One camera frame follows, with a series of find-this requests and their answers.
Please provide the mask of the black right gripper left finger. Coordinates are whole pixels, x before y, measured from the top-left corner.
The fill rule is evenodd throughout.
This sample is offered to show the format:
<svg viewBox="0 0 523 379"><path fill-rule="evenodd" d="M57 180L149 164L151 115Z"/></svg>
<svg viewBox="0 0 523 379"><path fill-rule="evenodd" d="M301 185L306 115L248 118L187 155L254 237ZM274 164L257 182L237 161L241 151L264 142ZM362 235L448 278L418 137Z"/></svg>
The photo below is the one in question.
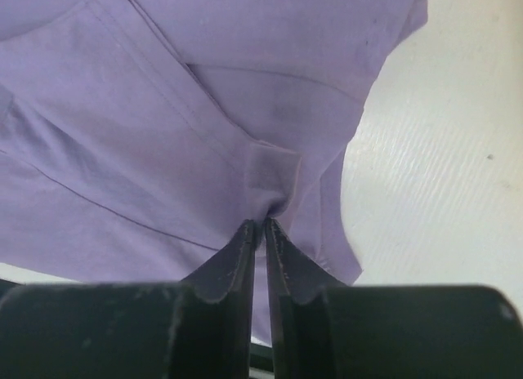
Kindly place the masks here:
<svg viewBox="0 0 523 379"><path fill-rule="evenodd" d="M246 378L257 226L179 282L1 283L4 378Z"/></svg>

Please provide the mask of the purple t shirt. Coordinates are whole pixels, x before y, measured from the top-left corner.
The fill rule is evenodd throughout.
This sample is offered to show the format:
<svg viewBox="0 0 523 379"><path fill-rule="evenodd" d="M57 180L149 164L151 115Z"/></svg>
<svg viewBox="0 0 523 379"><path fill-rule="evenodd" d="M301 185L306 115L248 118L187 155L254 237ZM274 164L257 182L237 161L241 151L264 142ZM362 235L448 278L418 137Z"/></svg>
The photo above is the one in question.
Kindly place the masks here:
<svg viewBox="0 0 523 379"><path fill-rule="evenodd" d="M1 0L1 260L179 280L275 218L344 283L346 146L428 0Z"/></svg>

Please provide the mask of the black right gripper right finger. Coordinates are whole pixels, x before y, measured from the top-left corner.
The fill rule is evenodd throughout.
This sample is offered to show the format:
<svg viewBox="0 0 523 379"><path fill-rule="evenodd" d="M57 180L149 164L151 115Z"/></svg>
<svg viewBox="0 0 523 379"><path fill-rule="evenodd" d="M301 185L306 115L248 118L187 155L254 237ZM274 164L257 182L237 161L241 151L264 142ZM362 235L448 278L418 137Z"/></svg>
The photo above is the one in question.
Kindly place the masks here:
<svg viewBox="0 0 523 379"><path fill-rule="evenodd" d="M476 285L349 287L265 224L278 378L519 378L522 323Z"/></svg>

